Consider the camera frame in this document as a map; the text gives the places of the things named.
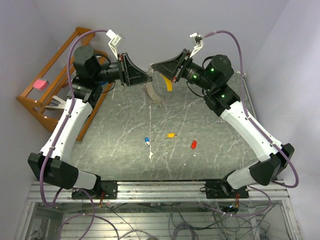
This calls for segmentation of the large keyring yellow handle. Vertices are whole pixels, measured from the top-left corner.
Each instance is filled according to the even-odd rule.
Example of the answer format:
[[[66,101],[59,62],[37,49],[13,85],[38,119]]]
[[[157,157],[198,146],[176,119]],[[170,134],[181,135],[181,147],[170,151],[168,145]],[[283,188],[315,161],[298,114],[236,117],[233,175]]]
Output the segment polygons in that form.
[[[153,87],[153,80],[156,75],[161,76],[165,81],[168,92],[171,92],[173,90],[172,81],[158,71],[155,71],[152,67],[152,63],[148,65],[146,74],[150,78],[150,80],[141,85],[142,90],[155,105],[161,106],[165,104],[166,101],[155,91]]]

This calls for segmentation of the blue tag key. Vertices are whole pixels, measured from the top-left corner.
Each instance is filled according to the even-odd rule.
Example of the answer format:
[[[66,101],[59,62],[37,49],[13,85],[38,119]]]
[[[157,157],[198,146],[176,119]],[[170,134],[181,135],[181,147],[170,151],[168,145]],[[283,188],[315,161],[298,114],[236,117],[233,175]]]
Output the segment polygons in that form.
[[[153,140],[151,140],[149,137],[145,137],[145,138],[144,138],[144,144],[145,144],[147,147],[150,147],[152,142],[153,142]]]

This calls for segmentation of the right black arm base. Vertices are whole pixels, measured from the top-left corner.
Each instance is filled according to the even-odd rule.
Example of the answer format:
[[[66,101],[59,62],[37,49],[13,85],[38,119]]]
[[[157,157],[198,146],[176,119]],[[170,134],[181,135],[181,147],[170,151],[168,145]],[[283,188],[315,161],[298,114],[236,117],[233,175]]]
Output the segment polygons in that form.
[[[248,199],[249,192],[246,186],[243,186],[236,190],[230,190],[227,187],[223,187],[219,179],[212,179],[205,181],[199,191],[205,193],[207,199]]]

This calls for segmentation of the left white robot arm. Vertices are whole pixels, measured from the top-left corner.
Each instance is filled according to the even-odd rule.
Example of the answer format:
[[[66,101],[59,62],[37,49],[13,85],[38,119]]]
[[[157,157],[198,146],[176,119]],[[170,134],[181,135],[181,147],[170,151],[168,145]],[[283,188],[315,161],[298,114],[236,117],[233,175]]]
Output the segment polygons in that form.
[[[63,114],[44,147],[39,153],[31,153],[27,160],[38,181],[66,190],[82,188],[91,199],[102,193],[101,177],[81,171],[68,162],[83,124],[103,93],[101,83],[119,80],[124,86],[135,86],[152,80],[132,63],[127,53],[121,54],[116,62],[105,64],[100,64],[97,56],[89,45],[74,51],[76,75]]]

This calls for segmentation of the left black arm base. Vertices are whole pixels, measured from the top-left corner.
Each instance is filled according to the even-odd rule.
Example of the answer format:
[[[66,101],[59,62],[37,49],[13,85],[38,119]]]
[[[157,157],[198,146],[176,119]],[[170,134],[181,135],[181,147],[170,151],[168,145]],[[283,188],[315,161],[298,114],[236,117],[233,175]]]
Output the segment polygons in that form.
[[[91,190],[74,188],[72,190],[71,199],[88,200],[89,197],[84,191],[86,191],[92,199],[115,200],[118,194],[118,183],[116,181],[102,180],[94,187],[94,189]]]

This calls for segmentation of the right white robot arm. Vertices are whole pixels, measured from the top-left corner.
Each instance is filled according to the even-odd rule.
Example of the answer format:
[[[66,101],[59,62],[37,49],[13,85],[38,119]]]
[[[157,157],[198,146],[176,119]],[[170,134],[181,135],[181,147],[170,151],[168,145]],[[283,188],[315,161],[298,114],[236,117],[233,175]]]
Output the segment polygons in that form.
[[[207,66],[194,63],[191,52],[184,49],[175,58],[153,63],[150,67],[167,81],[168,90],[180,79],[201,88],[208,108],[231,125],[255,153],[255,163],[234,170],[220,180],[221,194],[231,198],[244,186],[267,186],[288,166],[295,149],[290,143],[282,144],[272,137],[229,87],[234,70],[226,55],[209,56],[205,62]]]

